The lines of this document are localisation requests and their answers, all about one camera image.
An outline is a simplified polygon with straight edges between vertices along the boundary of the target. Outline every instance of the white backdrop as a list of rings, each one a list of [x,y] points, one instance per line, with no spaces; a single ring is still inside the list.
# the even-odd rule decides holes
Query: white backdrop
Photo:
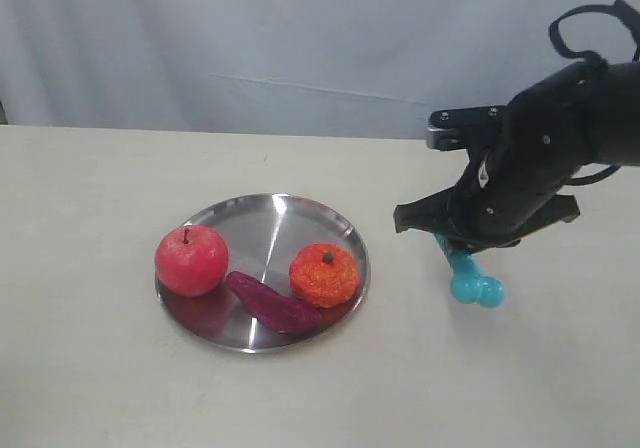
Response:
[[[0,99],[24,124],[422,137],[558,69],[548,24],[613,1],[0,0]],[[613,19],[566,26],[632,55]]]

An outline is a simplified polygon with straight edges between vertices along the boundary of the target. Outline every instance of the stainless steel plate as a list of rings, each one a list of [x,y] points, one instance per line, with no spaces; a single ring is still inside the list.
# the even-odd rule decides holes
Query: stainless steel plate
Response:
[[[335,243],[353,254],[361,285],[353,298],[322,310],[322,323],[302,336],[274,333],[262,326],[221,285],[198,298],[169,291],[156,278],[156,291],[167,312],[184,328],[216,345],[261,353],[309,340],[353,312],[369,285],[369,259],[360,235],[349,221],[320,203],[282,194],[248,195],[217,203],[187,220],[207,225],[229,245],[230,271],[254,276],[283,295],[290,295],[289,264],[312,243]]]

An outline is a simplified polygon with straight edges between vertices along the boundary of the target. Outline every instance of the red apple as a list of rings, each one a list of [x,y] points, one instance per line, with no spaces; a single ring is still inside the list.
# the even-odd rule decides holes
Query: red apple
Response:
[[[158,278],[171,291],[200,296],[222,281],[229,268],[229,250],[208,226],[183,226],[163,238],[155,263]]]

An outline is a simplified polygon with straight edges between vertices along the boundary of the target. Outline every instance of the white table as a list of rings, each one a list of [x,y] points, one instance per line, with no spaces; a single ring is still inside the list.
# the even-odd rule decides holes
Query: white table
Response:
[[[418,141],[3,127],[0,446],[637,447],[640,171],[481,255],[508,289],[485,310],[392,222],[465,162]],[[277,355],[195,340],[153,288],[165,232],[254,192],[340,211],[372,263],[349,323]]]

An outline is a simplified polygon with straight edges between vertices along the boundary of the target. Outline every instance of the blue toy bone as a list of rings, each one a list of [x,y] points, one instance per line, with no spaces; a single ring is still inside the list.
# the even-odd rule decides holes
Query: blue toy bone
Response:
[[[451,294],[464,304],[478,303],[485,308],[495,308],[504,300],[504,286],[499,280],[486,276],[470,253],[454,252],[446,238],[435,235],[451,269]]]

